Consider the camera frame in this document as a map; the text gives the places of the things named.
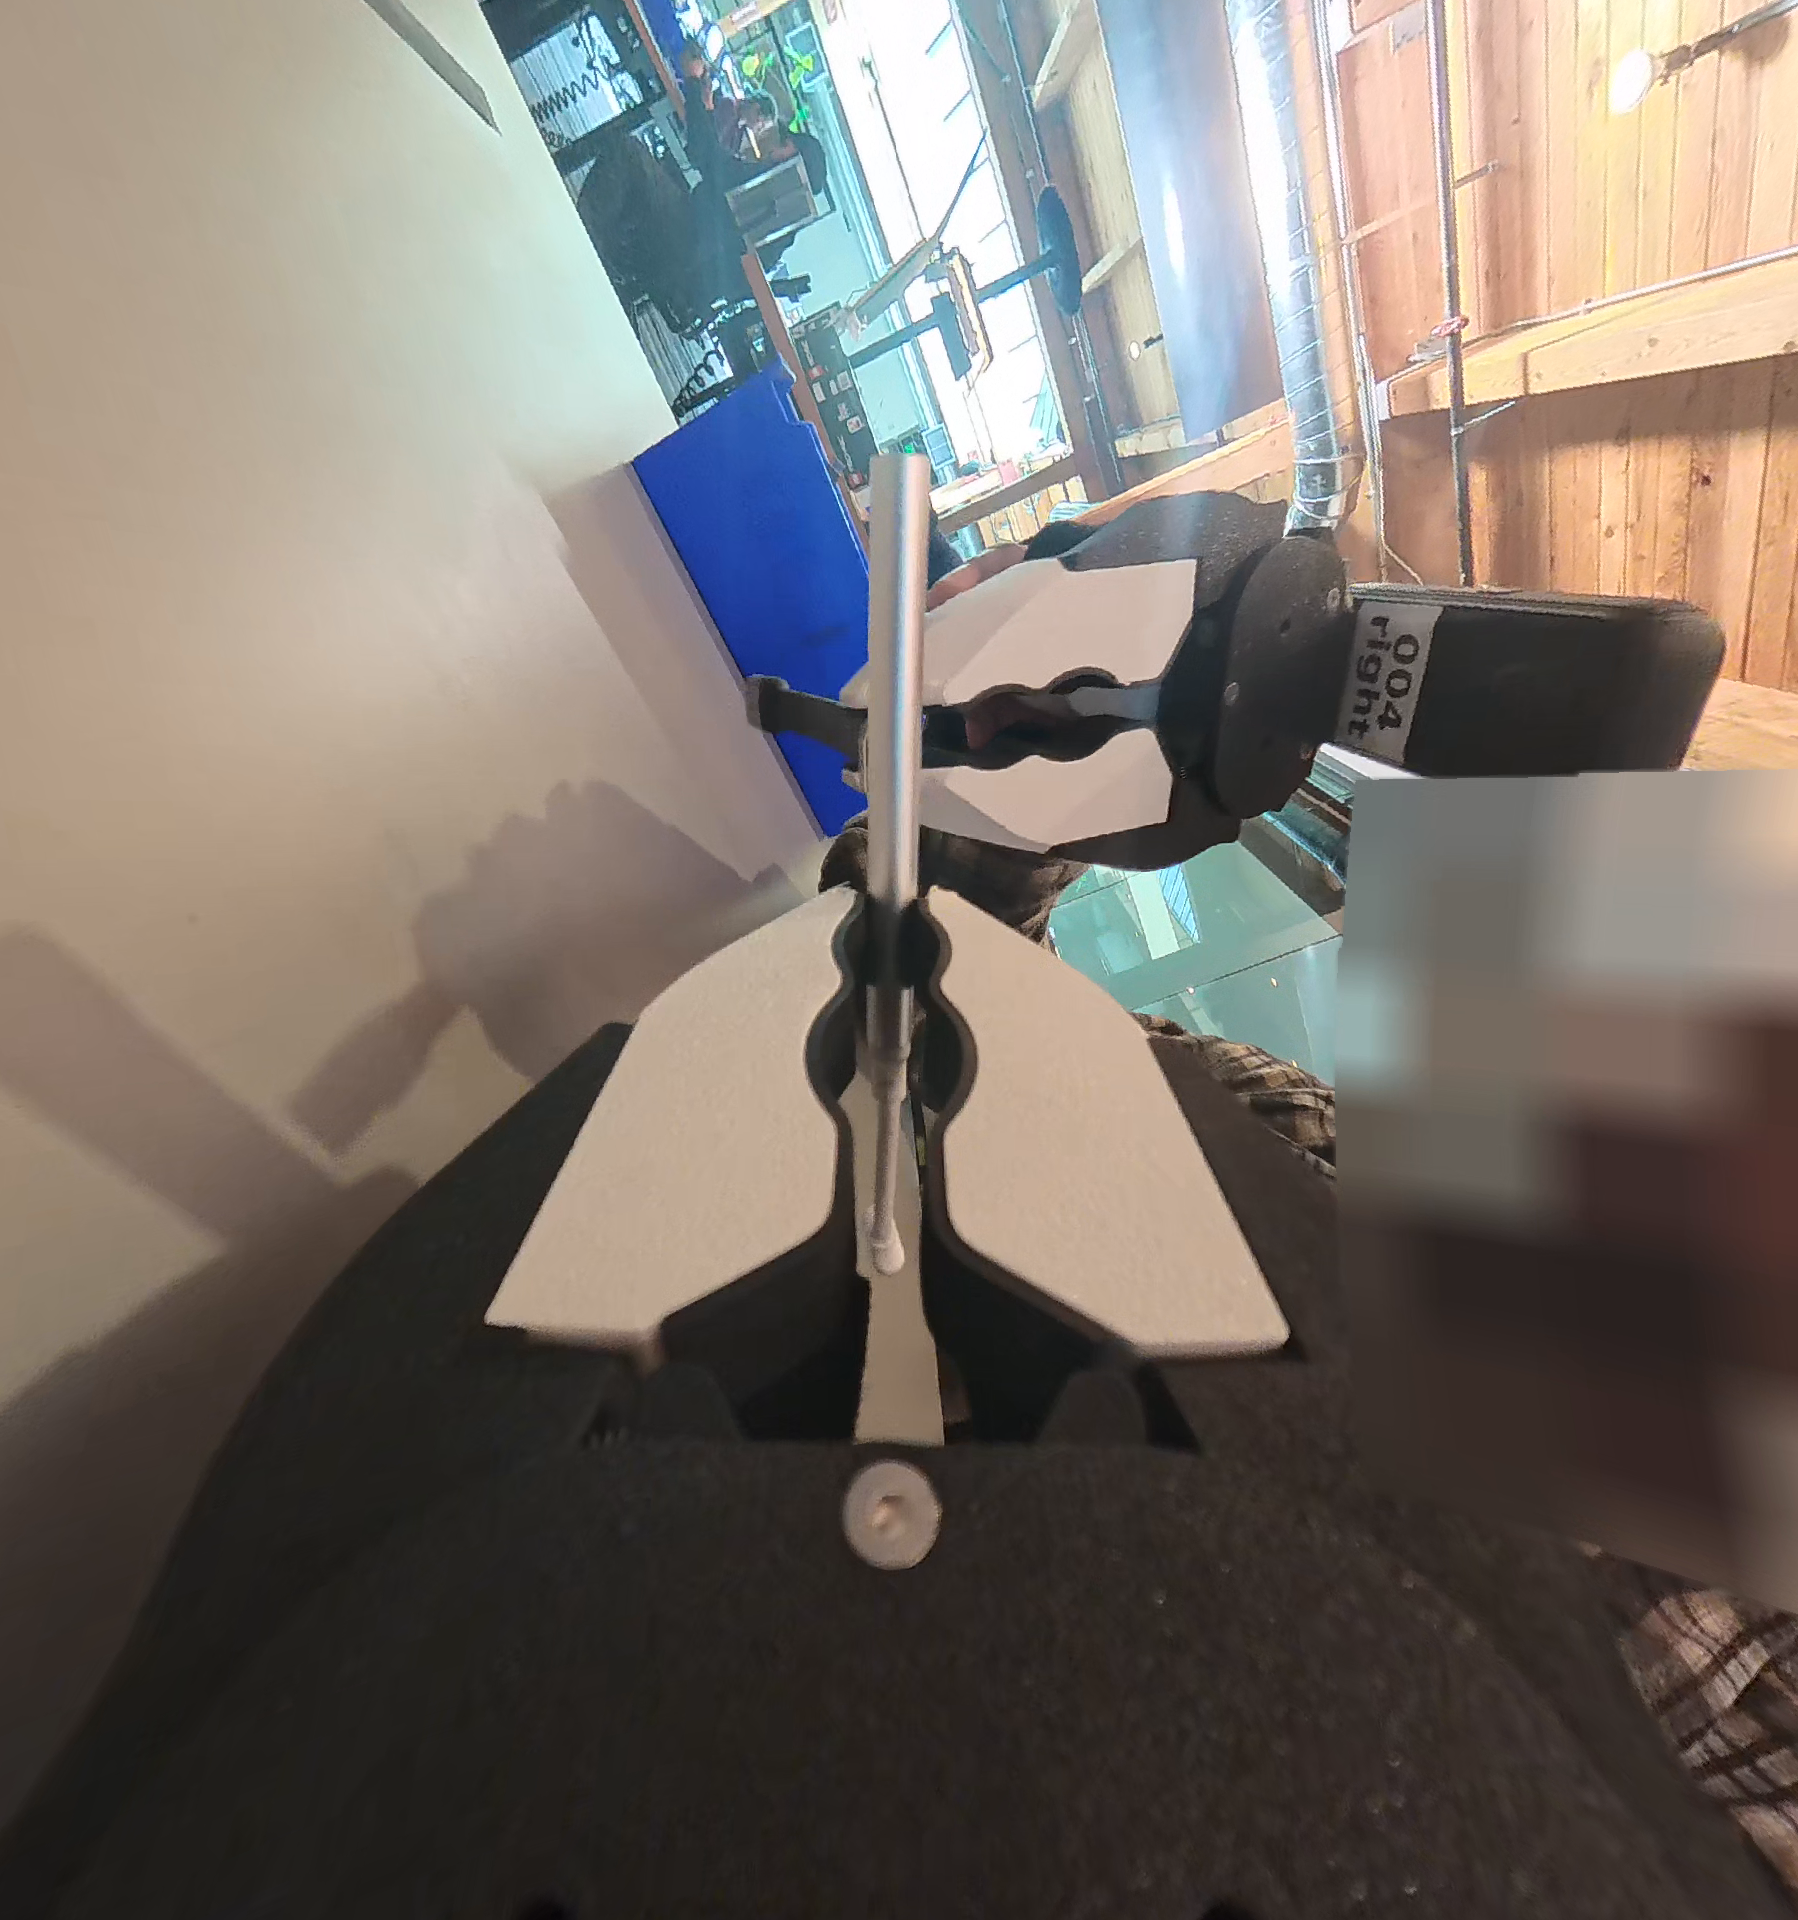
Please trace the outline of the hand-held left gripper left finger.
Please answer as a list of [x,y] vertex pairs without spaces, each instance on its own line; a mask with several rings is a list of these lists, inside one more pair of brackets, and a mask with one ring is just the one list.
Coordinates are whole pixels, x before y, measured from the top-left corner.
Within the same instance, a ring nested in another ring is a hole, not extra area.
[[848,964],[834,887],[637,1015],[485,1323],[654,1368],[795,1368],[861,1306]]

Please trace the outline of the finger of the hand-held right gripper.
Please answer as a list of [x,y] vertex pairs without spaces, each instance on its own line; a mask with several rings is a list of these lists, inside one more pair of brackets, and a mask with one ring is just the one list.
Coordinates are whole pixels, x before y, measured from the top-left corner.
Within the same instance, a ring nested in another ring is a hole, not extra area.
[[1043,853],[1168,818],[1158,708],[1154,691],[976,691],[925,708],[887,778],[872,769],[864,705],[843,705],[843,726],[880,844],[918,850],[932,827]]
[[1197,611],[1200,562],[1017,562],[925,611],[919,733],[965,733],[991,699],[1039,729],[1153,730]]

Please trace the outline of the person's plaid shirt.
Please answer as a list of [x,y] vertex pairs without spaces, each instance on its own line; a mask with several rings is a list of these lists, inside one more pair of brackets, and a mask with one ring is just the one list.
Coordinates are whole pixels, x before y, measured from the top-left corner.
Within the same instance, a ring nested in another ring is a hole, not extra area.
[[1584,1549],[1631,1685],[1798,1910],[1798,1614]]

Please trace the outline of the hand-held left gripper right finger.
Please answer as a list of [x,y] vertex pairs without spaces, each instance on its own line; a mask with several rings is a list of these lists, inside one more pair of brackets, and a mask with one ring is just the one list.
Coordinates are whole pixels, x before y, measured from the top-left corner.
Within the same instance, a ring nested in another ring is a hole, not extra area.
[[1289,1321],[1141,1025],[961,895],[919,905],[959,1038],[937,1174],[953,1245],[1145,1361],[1278,1353]]

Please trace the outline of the black pole stand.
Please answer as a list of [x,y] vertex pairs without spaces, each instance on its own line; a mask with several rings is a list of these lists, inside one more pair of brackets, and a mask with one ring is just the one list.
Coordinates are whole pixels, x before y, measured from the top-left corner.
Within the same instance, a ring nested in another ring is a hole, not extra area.
[[985,371],[992,359],[982,307],[1038,278],[1048,282],[1057,314],[1068,321],[1076,317],[1082,311],[1082,259],[1076,247],[1076,227],[1056,184],[1044,184],[1038,195],[1035,236],[1039,247],[1029,260],[1002,276],[976,285],[967,256],[961,250],[949,250],[941,231],[928,235],[903,260],[885,268],[885,274],[861,297],[842,307],[835,332],[839,337],[860,337],[872,317],[902,306],[903,291],[919,276],[936,276],[929,307],[925,315],[848,350],[843,355],[843,364],[848,371],[860,371],[906,344],[936,337],[951,375],[970,379],[971,374]]

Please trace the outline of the silver ventilation duct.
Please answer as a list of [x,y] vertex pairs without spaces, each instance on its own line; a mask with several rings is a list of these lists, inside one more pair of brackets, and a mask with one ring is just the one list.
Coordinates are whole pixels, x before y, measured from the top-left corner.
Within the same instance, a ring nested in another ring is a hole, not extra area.
[[1289,529],[1351,528],[1371,469],[1371,397],[1345,244],[1325,4],[1225,3],[1248,204],[1294,455]]

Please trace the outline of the silver metal tube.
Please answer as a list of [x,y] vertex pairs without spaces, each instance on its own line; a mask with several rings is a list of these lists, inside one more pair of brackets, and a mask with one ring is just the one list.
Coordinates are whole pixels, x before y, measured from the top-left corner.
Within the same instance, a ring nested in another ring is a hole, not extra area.
[[906,935],[918,904],[918,784],[925,694],[929,477],[919,451],[885,451],[869,477],[869,598],[864,661],[864,899],[860,943],[860,1059],[872,1102],[861,1233],[880,1276],[906,1262],[903,1202],[919,1183],[919,1102],[912,1083],[918,1008]]

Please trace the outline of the blue plastic bin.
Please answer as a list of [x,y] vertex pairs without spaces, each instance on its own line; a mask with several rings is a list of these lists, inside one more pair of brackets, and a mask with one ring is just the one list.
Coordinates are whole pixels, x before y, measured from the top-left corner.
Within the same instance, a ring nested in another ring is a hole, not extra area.
[[656,529],[706,617],[732,684],[735,722],[816,837],[834,837],[861,795],[843,751],[750,722],[752,679],[834,699],[864,662],[868,559],[822,438],[770,364],[627,462]]

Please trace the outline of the black office chair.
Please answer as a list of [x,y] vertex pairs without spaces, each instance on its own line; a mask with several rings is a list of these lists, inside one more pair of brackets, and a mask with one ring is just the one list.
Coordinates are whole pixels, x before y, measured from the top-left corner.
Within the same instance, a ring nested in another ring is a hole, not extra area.
[[637,132],[612,132],[575,191],[576,217],[629,306],[650,306],[678,337],[750,302],[736,227],[707,182],[690,182]]

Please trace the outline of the person's right hand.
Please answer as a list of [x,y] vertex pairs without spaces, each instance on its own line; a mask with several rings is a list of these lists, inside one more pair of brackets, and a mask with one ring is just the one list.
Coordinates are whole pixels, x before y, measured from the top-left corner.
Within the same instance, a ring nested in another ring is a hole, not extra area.
[[988,579],[1000,576],[1018,563],[1039,559],[1052,559],[1052,554],[1038,547],[1035,542],[991,545],[980,556],[944,571],[925,593],[925,611],[937,611],[941,605],[985,584]]

